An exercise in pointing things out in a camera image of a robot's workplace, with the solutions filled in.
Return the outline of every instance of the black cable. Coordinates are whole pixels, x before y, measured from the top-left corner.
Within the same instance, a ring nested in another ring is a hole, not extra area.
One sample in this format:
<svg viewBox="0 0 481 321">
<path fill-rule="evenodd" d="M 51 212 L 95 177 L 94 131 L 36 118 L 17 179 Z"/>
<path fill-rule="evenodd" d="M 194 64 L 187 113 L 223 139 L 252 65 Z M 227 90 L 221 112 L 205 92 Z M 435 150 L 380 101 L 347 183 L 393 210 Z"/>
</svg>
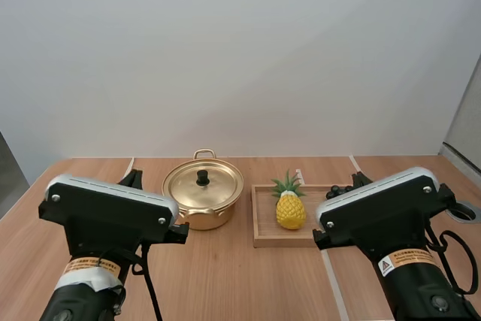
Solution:
<svg viewBox="0 0 481 321">
<path fill-rule="evenodd" d="M 429 241 L 429 239 L 426 238 L 428 242 L 428 247 L 439 255 L 441 263 L 443 264 L 444 271 L 446 272 L 446 276 L 449 282 L 451 283 L 452 289 L 456 293 L 461 295 L 461 297 L 464 297 L 465 295 L 473 295 L 478 290 L 479 275 L 478 275 L 478 267 L 477 267 L 476 259 L 474 258 L 474 254 L 469 248 L 469 246 L 466 244 L 466 242 L 464 242 L 464 240 L 461 237 L 459 237 L 456 233 L 452 231 L 444 231 L 441 233 L 440 235 L 440 241 L 442 244 L 441 245 L 440 242 L 437 240 L 436 235 L 434 234 L 434 231 L 431 227 L 431 223 L 429 222 L 429 220 L 426 222 L 425 228 L 429 238 L 431 239 L 431 241 Z M 451 271 L 446 255 L 444 254 L 448 247 L 448 243 L 444 237 L 445 235 L 450 236 L 455 241 L 457 241 L 463 247 L 464 251 L 467 254 L 467 257 L 470 260 L 471 267 L 473 268 L 473 277 L 471 280 L 471 287 L 468 291 L 459 287 L 458 283 L 454 278 L 454 274 Z"/>
<path fill-rule="evenodd" d="M 159 302 L 157 301 L 156 291 L 153 288 L 152 279 L 150 278 L 150 273 L 149 273 L 149 264 L 147 260 L 147 254 L 149 253 L 149 249 L 150 249 L 150 244 L 142 244 L 142 260 L 144 262 L 144 265 L 142 268 L 144 272 L 145 283 L 147 284 L 150 298 L 152 299 L 153 310 L 156 313 L 157 321 L 162 321 Z"/>
<path fill-rule="evenodd" d="M 156 296 L 156 291 L 153 288 L 152 284 L 152 279 L 150 278 L 150 272 L 149 272 L 149 264 L 148 264 L 148 253 L 150 249 L 150 244 L 142 244 L 141 248 L 141 256 L 139 257 L 135 253 L 124 250 L 123 248 L 111 248 L 109 250 L 106 250 L 101 253 L 101 255 L 98 257 L 97 261 L 97 266 L 100 266 L 101 260 L 108 254 L 108 253 L 116 253 L 117 255 L 129 260 L 132 263 L 132 273 L 133 275 L 143 275 L 145 279 L 145 283 L 147 285 L 147 289 L 149 290 L 150 294 L 150 299 L 152 300 L 152 306 L 153 310 L 156 314 L 156 319 L 157 321 L 162 321 L 162 315 L 160 314 L 160 307 L 159 307 L 159 302 L 157 301 L 157 296 Z M 135 266 L 140 265 L 141 270 L 136 271 Z M 121 292 L 120 298 L 125 299 L 125 288 L 124 292 Z"/>
</svg>

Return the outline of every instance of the pot lid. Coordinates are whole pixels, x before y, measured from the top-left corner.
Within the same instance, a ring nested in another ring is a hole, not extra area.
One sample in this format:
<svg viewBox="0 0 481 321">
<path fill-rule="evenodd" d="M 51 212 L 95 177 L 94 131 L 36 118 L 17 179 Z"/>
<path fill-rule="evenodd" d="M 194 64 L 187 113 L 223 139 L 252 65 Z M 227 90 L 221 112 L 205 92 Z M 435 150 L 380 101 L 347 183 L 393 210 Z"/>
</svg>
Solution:
<svg viewBox="0 0 481 321">
<path fill-rule="evenodd" d="M 198 158 L 211 153 L 212 158 Z M 216 158 L 209 149 L 198 150 L 192 161 L 174 168 L 164 180 L 162 192 L 177 201 L 181 209 L 219 210 L 234 203 L 241 195 L 244 179 L 239 170 Z"/>
</svg>

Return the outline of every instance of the wooden table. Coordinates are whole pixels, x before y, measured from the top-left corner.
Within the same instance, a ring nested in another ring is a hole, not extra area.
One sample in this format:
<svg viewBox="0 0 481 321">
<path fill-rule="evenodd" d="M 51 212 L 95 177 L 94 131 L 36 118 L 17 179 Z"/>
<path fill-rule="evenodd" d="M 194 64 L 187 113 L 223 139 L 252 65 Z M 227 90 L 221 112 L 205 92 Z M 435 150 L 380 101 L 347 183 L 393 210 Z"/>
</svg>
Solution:
<svg viewBox="0 0 481 321">
<path fill-rule="evenodd" d="M 443 157 L 356 157 L 373 179 L 424 165 L 447 182 L 459 199 L 479 204 L 481 193 Z M 161 193 L 165 175 L 186 159 L 136 159 L 144 170 L 144 189 Z M 254 249 L 250 185 L 300 168 L 306 183 L 348 183 L 355 171 L 348 157 L 230 158 L 243 173 L 245 187 L 232 220 L 219 229 L 191 231 L 186 245 L 153 246 L 150 271 L 166 321 L 276 320 L 319 321 L 391 319 L 371 264 L 353 247 L 329 250 Z M 38 219 L 45 187 L 57 174 L 117 182 L 130 159 L 70 159 L 50 167 L 0 221 L 0 319 L 39 319 L 69 259 L 61 226 Z M 434 230 L 452 229 L 481 259 L 476 232 L 447 215 Z M 462 286 L 468 261 L 453 244 L 448 252 Z M 127 300 L 119 320 L 154 320 L 142 277 L 129 275 Z M 479 296 L 472 298 L 481 310 Z"/>
</svg>

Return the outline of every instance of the pineapple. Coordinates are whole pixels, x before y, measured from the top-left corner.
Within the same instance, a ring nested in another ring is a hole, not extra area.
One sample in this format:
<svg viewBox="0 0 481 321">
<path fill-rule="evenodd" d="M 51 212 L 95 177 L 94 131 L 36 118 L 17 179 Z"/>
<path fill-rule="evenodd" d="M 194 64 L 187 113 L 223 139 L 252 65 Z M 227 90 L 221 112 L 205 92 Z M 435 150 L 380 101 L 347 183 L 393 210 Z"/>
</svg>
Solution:
<svg viewBox="0 0 481 321">
<path fill-rule="evenodd" d="M 274 197 L 277 198 L 276 215 L 277 222 L 286 229 L 299 229 L 306 222 L 306 210 L 300 196 L 305 195 L 298 191 L 300 186 L 296 176 L 290 177 L 289 171 L 286 173 L 286 181 L 272 180 L 276 183 L 273 189 Z"/>
</svg>

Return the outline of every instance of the wooden tray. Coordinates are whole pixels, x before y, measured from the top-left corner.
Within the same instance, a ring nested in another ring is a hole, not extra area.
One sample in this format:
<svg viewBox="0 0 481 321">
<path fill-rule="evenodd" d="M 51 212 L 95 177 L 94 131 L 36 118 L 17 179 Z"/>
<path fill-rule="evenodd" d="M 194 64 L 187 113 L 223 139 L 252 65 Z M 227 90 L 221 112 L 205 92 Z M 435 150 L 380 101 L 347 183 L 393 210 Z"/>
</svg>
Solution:
<svg viewBox="0 0 481 321">
<path fill-rule="evenodd" d="M 315 247 L 313 229 L 319 229 L 316 221 L 317 206 L 325 201 L 331 185 L 302 185 L 301 197 L 307 212 L 304 227 L 285 229 L 276 220 L 276 199 L 272 196 L 273 185 L 253 185 L 254 247 Z"/>
</svg>

